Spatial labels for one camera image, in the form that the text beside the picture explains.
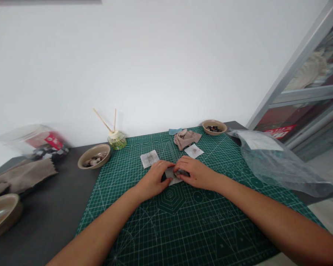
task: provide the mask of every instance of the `plastic bag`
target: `plastic bag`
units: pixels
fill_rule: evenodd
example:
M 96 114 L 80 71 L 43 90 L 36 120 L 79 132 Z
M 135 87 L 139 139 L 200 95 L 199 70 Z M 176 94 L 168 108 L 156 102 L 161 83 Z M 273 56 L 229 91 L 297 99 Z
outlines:
M 233 130 L 228 134 L 241 140 L 242 156 L 262 182 L 314 197 L 325 197 L 333 192 L 332 177 L 323 179 L 324 174 L 320 176 L 272 136 L 252 130 Z

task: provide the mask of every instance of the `beige cloth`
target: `beige cloth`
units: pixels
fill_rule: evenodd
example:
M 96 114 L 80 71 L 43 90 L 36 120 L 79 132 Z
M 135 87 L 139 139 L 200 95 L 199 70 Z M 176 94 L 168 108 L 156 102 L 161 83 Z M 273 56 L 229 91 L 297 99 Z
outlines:
M 20 194 L 56 173 L 58 172 L 55 170 L 51 159 L 34 162 L 24 160 L 0 174 L 0 193 L 3 192 L 2 189 L 5 184 L 8 184 L 6 185 L 6 187 L 10 186 L 8 193 Z
M 198 143 L 201 139 L 201 134 L 188 131 L 184 129 L 182 132 L 175 134 L 174 143 L 179 147 L 179 150 L 182 151 L 185 147 L 189 146 L 191 143 Z

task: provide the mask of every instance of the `reed diffuser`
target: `reed diffuser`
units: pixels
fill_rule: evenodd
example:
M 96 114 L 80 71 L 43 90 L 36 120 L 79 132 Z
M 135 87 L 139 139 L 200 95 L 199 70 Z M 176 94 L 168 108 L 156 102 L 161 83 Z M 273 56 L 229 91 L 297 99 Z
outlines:
M 127 145 L 127 140 L 122 132 L 119 132 L 116 130 L 116 108 L 115 108 L 115 119 L 114 119 L 114 129 L 111 130 L 108 125 L 105 123 L 105 121 L 101 118 L 101 116 L 98 114 L 98 112 L 93 108 L 94 112 L 97 114 L 97 116 L 100 118 L 100 120 L 104 123 L 104 125 L 107 127 L 109 134 L 108 134 L 108 142 L 110 143 L 111 147 L 114 150 L 120 150 L 123 149 Z

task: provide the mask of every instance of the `red label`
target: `red label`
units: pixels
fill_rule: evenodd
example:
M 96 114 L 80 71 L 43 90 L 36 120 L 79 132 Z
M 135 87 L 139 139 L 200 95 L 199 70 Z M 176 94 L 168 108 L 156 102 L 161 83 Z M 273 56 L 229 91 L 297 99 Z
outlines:
M 279 127 L 276 129 L 270 129 L 270 130 L 266 130 L 264 132 L 270 132 L 270 134 L 276 138 L 276 139 L 281 139 L 283 138 L 287 133 L 289 133 L 291 130 L 294 129 L 296 125 L 292 125 L 292 126 L 287 126 L 287 127 Z
M 50 146 L 60 150 L 63 147 L 63 144 L 54 136 L 51 132 L 49 133 L 48 137 L 44 139 Z

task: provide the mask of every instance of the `light blue cloth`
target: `light blue cloth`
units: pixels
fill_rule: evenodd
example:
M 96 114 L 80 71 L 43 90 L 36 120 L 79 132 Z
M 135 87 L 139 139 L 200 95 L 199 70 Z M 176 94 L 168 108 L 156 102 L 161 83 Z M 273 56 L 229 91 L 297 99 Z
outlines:
M 182 129 L 169 129 L 169 135 L 174 136 L 176 133 L 182 132 Z

